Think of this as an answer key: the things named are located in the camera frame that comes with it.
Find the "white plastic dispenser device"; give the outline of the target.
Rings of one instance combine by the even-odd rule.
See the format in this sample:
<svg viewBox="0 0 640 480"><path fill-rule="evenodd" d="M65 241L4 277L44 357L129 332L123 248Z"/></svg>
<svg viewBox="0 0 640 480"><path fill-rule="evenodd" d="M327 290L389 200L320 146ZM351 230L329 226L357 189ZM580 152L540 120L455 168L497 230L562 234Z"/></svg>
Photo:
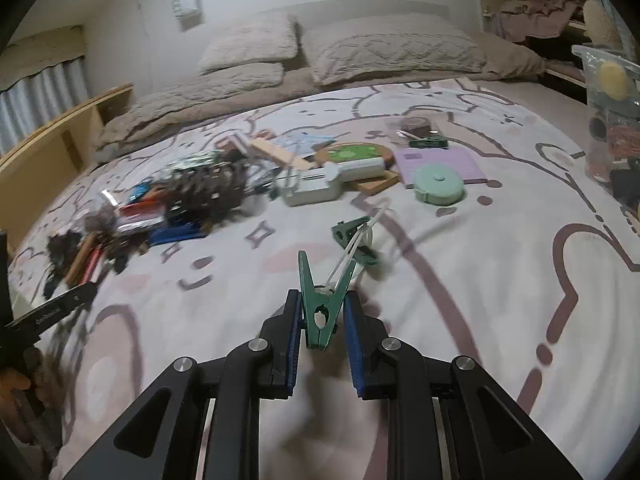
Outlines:
<svg viewBox="0 0 640 480"><path fill-rule="evenodd" d="M290 207L337 200L343 193L340 170L336 165L309 170L288 170L277 177L282 200Z"/></svg>

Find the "brown tape roll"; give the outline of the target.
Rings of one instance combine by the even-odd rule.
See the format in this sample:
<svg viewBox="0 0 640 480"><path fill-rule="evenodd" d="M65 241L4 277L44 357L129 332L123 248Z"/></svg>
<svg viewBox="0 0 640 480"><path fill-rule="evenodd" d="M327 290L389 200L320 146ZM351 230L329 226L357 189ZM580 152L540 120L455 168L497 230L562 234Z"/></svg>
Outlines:
<svg viewBox="0 0 640 480"><path fill-rule="evenodd" d="M432 134L432 123L427 117L405 117L401 119L399 129L410 136L425 138Z"/></svg>

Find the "small fluffy beige pillow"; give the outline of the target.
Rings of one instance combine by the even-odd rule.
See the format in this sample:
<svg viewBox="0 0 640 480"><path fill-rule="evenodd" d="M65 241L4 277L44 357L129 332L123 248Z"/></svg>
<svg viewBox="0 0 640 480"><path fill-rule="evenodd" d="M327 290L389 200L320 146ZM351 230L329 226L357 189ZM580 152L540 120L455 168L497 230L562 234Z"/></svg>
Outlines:
<svg viewBox="0 0 640 480"><path fill-rule="evenodd" d="M214 32L198 61L202 74L224 68L292 60L298 52L296 19L286 12L240 18Z"/></svg>

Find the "wooden bedside shelf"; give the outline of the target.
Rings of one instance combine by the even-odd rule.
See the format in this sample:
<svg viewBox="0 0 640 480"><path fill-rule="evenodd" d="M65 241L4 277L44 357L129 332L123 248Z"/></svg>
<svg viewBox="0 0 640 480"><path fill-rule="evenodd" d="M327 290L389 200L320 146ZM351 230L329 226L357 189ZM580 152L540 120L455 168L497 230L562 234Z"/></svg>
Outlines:
<svg viewBox="0 0 640 480"><path fill-rule="evenodd" d="M134 86L82 102L35 130L1 159L1 229L15 252L47 206L92 166L92 139L121 115Z"/></svg>

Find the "round cork coaster green print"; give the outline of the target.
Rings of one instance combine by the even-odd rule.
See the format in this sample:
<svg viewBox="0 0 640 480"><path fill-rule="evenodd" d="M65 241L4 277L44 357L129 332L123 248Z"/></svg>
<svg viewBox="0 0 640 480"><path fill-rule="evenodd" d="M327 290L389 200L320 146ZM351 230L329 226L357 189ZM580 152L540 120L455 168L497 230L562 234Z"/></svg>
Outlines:
<svg viewBox="0 0 640 480"><path fill-rule="evenodd" d="M314 161L318 165L324 165L326 162L338 164L369 158L382 158L386 168L393 166L395 161L394 152L390 148L366 142L333 143L314 154Z"/></svg>

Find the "green clothespin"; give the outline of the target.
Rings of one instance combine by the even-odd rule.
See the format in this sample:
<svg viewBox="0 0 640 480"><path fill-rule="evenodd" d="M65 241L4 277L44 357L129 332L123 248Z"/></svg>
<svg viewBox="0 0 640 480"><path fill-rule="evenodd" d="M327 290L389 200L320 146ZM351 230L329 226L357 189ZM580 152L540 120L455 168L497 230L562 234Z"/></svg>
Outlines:
<svg viewBox="0 0 640 480"><path fill-rule="evenodd" d="M333 337L337 317L343 307L357 263L350 259L337 284L331 288L314 284L306 252L300 250L297 258L306 346L310 350L326 350Z"/></svg>
<svg viewBox="0 0 640 480"><path fill-rule="evenodd" d="M332 226L333 239L345 249L360 266L368 268L378 264L378 254L372 248L371 218L340 221Z"/></svg>

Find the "blue rectangular packet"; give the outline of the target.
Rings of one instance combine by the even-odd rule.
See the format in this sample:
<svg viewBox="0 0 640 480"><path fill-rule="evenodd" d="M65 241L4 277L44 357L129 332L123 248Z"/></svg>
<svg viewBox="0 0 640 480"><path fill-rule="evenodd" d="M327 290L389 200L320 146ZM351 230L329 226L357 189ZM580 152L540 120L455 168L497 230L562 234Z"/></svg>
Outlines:
<svg viewBox="0 0 640 480"><path fill-rule="evenodd" d="M149 244L151 246L172 244L183 240L197 240L207 236L207 232L196 222L183 224L182 226L164 226L151 232Z"/></svg>

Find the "cartoon print bed sheet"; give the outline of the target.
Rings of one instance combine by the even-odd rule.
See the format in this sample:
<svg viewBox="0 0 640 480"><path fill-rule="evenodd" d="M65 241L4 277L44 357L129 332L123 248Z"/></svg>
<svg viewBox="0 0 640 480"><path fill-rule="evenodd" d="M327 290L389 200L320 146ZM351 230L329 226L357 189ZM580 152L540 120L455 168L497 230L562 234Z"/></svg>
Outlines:
<svg viewBox="0 0 640 480"><path fill-rule="evenodd" d="M376 84L298 98L195 127L86 174L34 225L10 267L38 304L50 234L99 192L125 196L179 158L246 140L320 133L394 148L428 118L482 176L435 207L394 185L291 207L254 197L200 240L153 247L104 276L92 307L43 338L63 391L62 478L178 356L208 361L257 335L297 286L341 257L332 226L368 214L381 264L358 271L363 305L426 356L476 359L587 479L617 474L639 428L639 225L586 173L544 113L467 79ZM388 207L379 211L384 200Z"/></svg>

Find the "dark green clip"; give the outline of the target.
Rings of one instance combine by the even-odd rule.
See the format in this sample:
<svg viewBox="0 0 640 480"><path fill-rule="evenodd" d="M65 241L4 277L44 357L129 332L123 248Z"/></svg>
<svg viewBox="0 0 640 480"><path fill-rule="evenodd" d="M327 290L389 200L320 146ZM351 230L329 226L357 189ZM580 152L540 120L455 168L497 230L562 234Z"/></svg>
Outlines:
<svg viewBox="0 0 640 480"><path fill-rule="evenodd" d="M428 136L422 139L411 139L409 141L410 148L420 148L425 150L426 148L442 148L446 150L449 148L449 142L442 136Z"/></svg>

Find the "mint green round tape measure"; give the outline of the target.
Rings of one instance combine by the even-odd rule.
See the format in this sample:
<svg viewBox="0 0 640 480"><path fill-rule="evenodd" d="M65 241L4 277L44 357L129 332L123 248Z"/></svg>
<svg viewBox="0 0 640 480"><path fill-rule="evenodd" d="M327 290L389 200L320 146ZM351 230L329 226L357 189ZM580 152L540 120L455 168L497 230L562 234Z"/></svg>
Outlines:
<svg viewBox="0 0 640 480"><path fill-rule="evenodd" d="M436 206L459 203L465 196L464 182L448 166L425 164L414 173L413 192L419 202Z"/></svg>

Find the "purple notepad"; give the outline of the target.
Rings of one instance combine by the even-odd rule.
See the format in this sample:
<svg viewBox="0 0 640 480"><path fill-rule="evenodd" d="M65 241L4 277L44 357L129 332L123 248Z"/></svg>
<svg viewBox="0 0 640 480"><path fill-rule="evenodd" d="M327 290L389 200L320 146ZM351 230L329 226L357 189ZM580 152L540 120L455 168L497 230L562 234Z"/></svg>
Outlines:
<svg viewBox="0 0 640 480"><path fill-rule="evenodd" d="M400 148L394 151L402 182L412 188L416 170L425 165L445 166L454 170L464 183L486 182L487 177L467 148Z"/></svg>

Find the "large beige quilted pillow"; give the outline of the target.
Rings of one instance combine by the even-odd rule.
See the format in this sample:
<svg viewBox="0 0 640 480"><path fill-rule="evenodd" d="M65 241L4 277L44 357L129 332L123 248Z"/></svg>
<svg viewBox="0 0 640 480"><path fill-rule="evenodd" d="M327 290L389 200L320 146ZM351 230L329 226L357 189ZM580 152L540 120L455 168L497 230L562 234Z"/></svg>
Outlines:
<svg viewBox="0 0 640 480"><path fill-rule="evenodd" d="M480 73L486 64L486 54L472 37L433 14L335 22L307 30L300 45L320 86L414 70Z"/></svg>

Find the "red clear plastic case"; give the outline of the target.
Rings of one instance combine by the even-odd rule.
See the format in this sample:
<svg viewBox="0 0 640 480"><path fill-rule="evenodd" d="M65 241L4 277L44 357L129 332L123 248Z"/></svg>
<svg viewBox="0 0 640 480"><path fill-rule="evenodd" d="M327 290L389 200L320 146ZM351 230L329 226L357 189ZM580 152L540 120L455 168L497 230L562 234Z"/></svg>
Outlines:
<svg viewBox="0 0 640 480"><path fill-rule="evenodd" d="M165 206L157 202L123 206L117 214L115 234L129 236L157 229L166 223L165 211Z"/></svg>

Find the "beige folded blanket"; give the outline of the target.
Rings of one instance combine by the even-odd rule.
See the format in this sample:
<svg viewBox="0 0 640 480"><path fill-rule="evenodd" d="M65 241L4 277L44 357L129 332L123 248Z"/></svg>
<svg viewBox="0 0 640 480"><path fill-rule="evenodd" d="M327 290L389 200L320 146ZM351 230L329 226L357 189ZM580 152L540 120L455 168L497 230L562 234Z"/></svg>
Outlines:
<svg viewBox="0 0 640 480"><path fill-rule="evenodd" d="M532 79L546 69L544 59L529 48L489 32L474 32L472 38L487 58L480 73L405 70L361 75L322 87L314 83L308 66L286 70L281 63L253 63L198 76L142 96L126 113L108 120L100 132L91 136L92 159L97 164L105 164L205 119L231 116L325 91L458 77L484 81Z"/></svg>

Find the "grey curtain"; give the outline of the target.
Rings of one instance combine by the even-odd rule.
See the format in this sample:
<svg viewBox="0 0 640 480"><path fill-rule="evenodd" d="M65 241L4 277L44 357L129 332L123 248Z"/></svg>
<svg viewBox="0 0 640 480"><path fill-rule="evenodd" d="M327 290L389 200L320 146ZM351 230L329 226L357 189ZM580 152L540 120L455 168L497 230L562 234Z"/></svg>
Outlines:
<svg viewBox="0 0 640 480"><path fill-rule="evenodd" d="M17 81L1 92L1 154L90 98L83 56Z"/></svg>

